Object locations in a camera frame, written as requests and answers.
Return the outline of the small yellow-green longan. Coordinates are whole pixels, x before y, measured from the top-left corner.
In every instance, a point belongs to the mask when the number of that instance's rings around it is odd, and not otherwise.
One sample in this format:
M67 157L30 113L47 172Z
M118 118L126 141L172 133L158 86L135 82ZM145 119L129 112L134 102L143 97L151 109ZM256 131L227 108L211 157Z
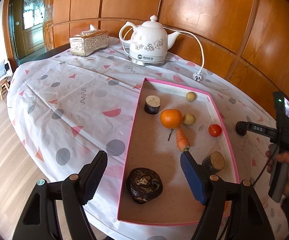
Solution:
M187 125L187 126L191 126L193 124L195 124L196 122L196 118L193 114L191 113L186 113L184 116L183 116L183 120L182 122Z

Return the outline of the dark passion fruit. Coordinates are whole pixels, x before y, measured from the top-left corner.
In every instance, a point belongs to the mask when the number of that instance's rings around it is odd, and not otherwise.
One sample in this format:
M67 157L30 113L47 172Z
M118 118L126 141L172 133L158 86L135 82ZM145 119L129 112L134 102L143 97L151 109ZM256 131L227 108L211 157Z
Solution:
M247 122L238 121L235 127L236 133L240 136L245 136L247 134Z

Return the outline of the dark sugarcane stub near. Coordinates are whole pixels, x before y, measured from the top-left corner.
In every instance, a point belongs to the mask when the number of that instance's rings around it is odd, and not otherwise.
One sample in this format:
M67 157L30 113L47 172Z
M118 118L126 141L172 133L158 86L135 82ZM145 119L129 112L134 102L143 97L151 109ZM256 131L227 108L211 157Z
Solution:
M214 151L202 161L202 166L209 174L216 174L224 169L225 159L220 152Z

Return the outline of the dark sugarcane stub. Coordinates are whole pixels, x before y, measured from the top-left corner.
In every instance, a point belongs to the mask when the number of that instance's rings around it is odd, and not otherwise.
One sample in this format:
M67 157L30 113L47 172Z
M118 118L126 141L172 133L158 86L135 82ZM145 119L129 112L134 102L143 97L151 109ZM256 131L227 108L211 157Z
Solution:
M149 95L145 98L144 111L151 115L159 113L161 100L156 95Z
M220 152L214 151L202 161L202 166L209 174L216 174L224 169L225 159Z

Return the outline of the red cherry tomato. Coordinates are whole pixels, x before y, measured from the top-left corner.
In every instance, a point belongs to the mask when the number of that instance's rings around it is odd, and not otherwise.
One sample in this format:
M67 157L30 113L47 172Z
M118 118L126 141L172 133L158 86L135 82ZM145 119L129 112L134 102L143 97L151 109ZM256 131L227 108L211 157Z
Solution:
M222 127L218 124L211 124L208 128L208 132L212 137L219 137L222 134Z

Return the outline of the pink rimmed shallow tray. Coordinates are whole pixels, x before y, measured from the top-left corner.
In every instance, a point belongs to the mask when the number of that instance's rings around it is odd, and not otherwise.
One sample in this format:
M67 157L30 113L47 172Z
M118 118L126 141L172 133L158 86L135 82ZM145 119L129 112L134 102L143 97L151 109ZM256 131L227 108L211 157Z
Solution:
M189 152L198 164L212 152L220 152L225 159L225 167L219 176L237 183L239 175L227 131L219 137L209 134L211 124L222 125L221 114L212 96L194 89L196 99L186 100L191 87L177 83L144 79L129 140L124 177L131 170L146 167L154 170L161 178L163 191L157 198L146 204L137 204L122 183L117 218L121 222L150 226L189 225L199 221L203 206L195 200L180 166L180 151L176 146L175 132L165 128L160 116L145 112L145 98L156 95L161 100L161 110L177 109L182 114L195 116L195 124L182 125L182 130L190 143Z

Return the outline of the small orange carrot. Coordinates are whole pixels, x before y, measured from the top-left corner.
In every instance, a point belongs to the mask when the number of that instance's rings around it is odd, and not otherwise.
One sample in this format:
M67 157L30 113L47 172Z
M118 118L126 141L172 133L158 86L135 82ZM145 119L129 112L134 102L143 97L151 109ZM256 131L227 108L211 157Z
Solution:
M189 140L185 136L181 127L176 129L176 145L180 152L188 151L190 148Z

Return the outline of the yellowish longan at tray back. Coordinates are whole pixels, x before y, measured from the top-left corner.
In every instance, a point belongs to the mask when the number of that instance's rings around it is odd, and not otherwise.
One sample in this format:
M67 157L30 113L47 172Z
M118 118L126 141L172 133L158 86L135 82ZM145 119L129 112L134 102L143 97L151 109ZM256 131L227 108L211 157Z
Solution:
M186 94L186 100L189 102L193 102L196 98L197 98L197 95L195 94L195 92L188 92Z

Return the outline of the large orange in tray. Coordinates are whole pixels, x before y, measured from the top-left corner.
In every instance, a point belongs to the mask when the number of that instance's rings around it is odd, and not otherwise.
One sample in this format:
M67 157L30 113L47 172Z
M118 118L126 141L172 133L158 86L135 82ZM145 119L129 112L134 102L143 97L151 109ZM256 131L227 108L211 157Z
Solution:
M160 121L165 128L175 129L182 123L182 113L178 109L166 109L161 112Z

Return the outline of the patterned white tablecloth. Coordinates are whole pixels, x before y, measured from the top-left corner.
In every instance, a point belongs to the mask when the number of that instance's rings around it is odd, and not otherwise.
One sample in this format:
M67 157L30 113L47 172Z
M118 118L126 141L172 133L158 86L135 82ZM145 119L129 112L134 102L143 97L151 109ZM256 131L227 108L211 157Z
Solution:
M237 135L238 121L273 127L274 118L239 89L198 65L168 54L163 66L138 66L127 60L121 42L89 57L64 51L28 62L15 72L7 96L8 116L28 154L51 181L60 181L108 154L108 166L94 198L85 206L88 220L114 239L190 239L195 224L150 226L117 218L124 166L144 79L177 83L209 93L221 114L237 165L239 181L255 181L265 164L269 140Z

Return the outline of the dark sugarcane stub far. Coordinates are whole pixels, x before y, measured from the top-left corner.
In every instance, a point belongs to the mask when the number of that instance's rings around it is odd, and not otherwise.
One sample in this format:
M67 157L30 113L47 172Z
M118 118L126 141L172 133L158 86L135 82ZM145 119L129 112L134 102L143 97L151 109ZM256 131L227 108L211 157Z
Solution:
M144 111L151 115L159 113L161 100L156 95L149 95L145 98Z

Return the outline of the small wooden stool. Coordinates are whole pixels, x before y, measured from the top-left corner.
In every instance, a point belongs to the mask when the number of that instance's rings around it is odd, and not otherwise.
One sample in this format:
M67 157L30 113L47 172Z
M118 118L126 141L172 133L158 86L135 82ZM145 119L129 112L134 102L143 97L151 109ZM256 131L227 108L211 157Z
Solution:
M0 99L3 100L4 99L4 93L9 91L9 81L8 78L5 77L0 81Z

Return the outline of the white ceramic electric kettle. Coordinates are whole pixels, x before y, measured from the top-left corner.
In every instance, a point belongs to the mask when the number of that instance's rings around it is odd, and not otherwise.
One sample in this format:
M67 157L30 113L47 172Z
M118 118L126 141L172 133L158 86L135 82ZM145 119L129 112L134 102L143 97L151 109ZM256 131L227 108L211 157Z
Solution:
M130 39L123 38L123 31L131 27L133 30ZM180 32L168 34L162 24L157 21L155 15L141 25L126 22L119 31L119 39L122 43L129 44L129 57L132 62L139 65L163 65L167 52L174 45Z

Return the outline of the silver ornate tissue box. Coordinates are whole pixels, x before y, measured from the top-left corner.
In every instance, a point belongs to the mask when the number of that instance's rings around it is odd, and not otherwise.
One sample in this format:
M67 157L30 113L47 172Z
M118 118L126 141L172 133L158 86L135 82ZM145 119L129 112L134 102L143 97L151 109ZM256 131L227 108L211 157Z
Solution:
M69 42L72 55L87 57L95 51L108 47L109 32L96 29L91 24L89 30L70 37Z

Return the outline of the wooden glass panel door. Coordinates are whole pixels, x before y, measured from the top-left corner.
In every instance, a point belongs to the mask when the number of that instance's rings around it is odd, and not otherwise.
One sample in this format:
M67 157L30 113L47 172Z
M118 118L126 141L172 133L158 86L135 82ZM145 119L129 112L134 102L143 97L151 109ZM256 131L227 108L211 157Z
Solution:
M16 61L36 54L44 47L43 0L9 0L9 29Z

